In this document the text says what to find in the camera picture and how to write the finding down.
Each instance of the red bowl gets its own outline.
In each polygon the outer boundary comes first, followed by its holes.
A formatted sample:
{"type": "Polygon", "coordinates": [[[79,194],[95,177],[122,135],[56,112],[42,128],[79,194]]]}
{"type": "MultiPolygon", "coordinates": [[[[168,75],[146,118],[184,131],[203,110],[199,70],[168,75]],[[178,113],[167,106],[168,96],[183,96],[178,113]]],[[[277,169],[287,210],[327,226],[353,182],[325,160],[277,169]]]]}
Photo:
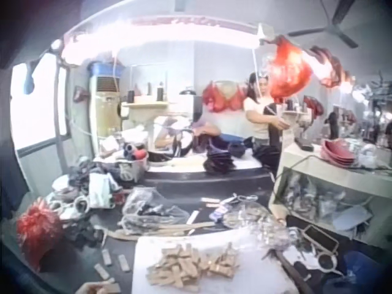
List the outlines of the red bowl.
{"type": "Polygon", "coordinates": [[[333,158],[345,162],[353,162],[355,156],[347,148],[343,147],[339,142],[331,142],[325,140],[323,142],[323,147],[326,152],[333,158]]]}
{"type": "Polygon", "coordinates": [[[336,167],[347,168],[353,164],[353,162],[342,162],[336,160],[327,153],[326,148],[321,149],[320,155],[322,159],[328,161],[330,164],[335,165],[336,167]]]}

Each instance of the air conditioner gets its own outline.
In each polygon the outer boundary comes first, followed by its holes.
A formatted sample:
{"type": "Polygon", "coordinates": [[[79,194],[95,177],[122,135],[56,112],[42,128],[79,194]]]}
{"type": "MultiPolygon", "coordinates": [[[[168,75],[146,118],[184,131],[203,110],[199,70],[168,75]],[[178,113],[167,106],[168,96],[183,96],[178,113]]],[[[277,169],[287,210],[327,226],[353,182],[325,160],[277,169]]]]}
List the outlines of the air conditioner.
{"type": "Polygon", "coordinates": [[[100,140],[121,130],[121,117],[119,116],[121,99],[118,85],[118,77],[93,75],[90,78],[89,118],[95,155],[99,154],[100,140]]]}

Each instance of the window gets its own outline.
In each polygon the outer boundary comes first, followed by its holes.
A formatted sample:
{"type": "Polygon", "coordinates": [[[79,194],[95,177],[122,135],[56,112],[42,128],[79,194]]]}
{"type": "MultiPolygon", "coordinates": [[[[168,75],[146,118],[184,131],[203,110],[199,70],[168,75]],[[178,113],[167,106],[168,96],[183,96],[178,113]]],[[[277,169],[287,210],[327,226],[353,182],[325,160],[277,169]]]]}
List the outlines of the window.
{"type": "MultiPolygon", "coordinates": [[[[45,54],[34,73],[34,91],[23,92],[26,79],[26,64],[12,69],[11,80],[11,127],[15,148],[18,151],[41,148],[54,143],[54,99],[56,56],[45,54]]],[[[67,71],[60,68],[58,84],[58,111],[60,134],[67,135],[66,124],[66,77],[67,71]]]]}

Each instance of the ceiling light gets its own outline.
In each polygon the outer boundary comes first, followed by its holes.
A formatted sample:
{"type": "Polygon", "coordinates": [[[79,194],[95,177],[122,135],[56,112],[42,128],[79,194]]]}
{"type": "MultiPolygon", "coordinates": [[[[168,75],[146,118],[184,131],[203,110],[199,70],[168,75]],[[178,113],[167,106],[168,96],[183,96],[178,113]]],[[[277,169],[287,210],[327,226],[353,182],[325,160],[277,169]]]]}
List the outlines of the ceiling light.
{"type": "Polygon", "coordinates": [[[220,26],[192,23],[132,26],[125,22],[116,22],[66,44],[62,57],[67,63],[80,65],[85,59],[93,58],[101,52],[118,51],[121,48],[149,42],[187,40],[249,49],[256,49],[259,46],[255,34],[220,26]]]}

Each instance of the workbench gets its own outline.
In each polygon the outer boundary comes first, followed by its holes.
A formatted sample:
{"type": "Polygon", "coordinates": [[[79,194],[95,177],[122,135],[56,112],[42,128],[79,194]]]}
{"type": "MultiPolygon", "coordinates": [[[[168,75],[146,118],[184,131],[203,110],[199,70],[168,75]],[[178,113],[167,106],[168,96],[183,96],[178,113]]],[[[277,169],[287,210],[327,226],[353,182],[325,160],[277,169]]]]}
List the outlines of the workbench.
{"type": "MultiPolygon", "coordinates": [[[[141,184],[156,187],[165,198],[189,213],[193,210],[200,210],[195,222],[208,221],[208,215],[213,210],[213,208],[205,208],[205,205],[200,201],[201,197],[223,200],[234,192],[240,195],[258,195],[258,202],[267,206],[273,188],[270,174],[262,168],[237,170],[225,176],[207,176],[205,173],[146,173],[141,184]]],[[[102,225],[110,230],[115,230],[118,228],[117,222],[121,216],[121,207],[100,210],[93,215],[91,222],[94,225],[102,225]]],[[[295,217],[289,217],[287,223],[288,226],[301,228],[307,225],[306,222],[295,217]]],[[[194,234],[211,232],[216,232],[216,230],[196,229],[194,234]]],[[[333,235],[333,237],[340,242],[339,257],[343,256],[347,250],[363,251],[372,257],[382,254],[373,247],[355,241],[351,242],[348,238],[339,235],[333,235]]],[[[7,248],[24,262],[17,245],[15,231],[11,229],[8,232],[3,232],[2,240],[7,248]]],[[[132,272],[122,272],[116,256],[124,254],[132,268],[135,242],[107,238],[105,248],[109,250],[113,262],[112,266],[106,267],[107,271],[120,284],[123,293],[130,293],[132,272]]],[[[100,281],[100,277],[94,269],[96,263],[103,264],[101,248],[84,247],[82,251],[78,251],[67,241],[62,241],[44,256],[40,273],[36,274],[32,270],[29,273],[51,287],[49,293],[75,293],[84,282],[100,281]]],[[[322,274],[319,276],[315,274],[309,282],[317,289],[317,286],[321,285],[323,277],[325,278],[322,274]]]]}

